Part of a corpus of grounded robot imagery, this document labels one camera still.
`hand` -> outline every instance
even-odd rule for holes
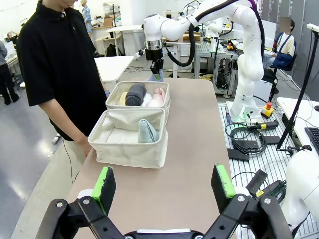
[[[91,150],[91,145],[88,142],[88,137],[84,136],[80,141],[76,142],[80,148],[82,149],[84,156],[87,157],[90,150]]]

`black bag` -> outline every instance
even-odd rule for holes
[[[108,48],[106,48],[106,56],[116,56],[116,49],[115,49],[115,45],[113,45],[113,44],[110,44],[109,46],[108,46]]]

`white storage basket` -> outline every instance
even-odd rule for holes
[[[138,143],[139,121],[146,119],[159,133],[154,143]],[[103,112],[88,137],[102,163],[142,168],[164,166],[168,133],[163,109],[114,109]]]
[[[167,121],[169,108],[170,108],[170,98],[169,98],[169,85],[166,82],[155,82],[155,81],[121,81],[119,82],[112,93],[106,100],[106,107],[108,109],[132,109],[132,108],[142,108],[141,106],[121,106],[118,105],[119,99],[123,92],[128,92],[130,87],[136,83],[143,83],[146,88],[146,93],[151,96],[155,94],[155,89],[161,87],[166,92],[166,97],[164,100],[164,105],[161,106],[166,112],[165,122]]]

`yellow label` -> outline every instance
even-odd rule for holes
[[[257,197],[260,197],[261,195],[264,194],[264,191],[260,191],[259,193],[256,194]]]

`black pants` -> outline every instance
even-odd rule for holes
[[[12,82],[12,76],[10,69],[7,64],[1,65],[0,66],[0,94],[2,94],[4,100],[10,100],[8,91],[12,96],[15,95],[14,92],[14,83]]]

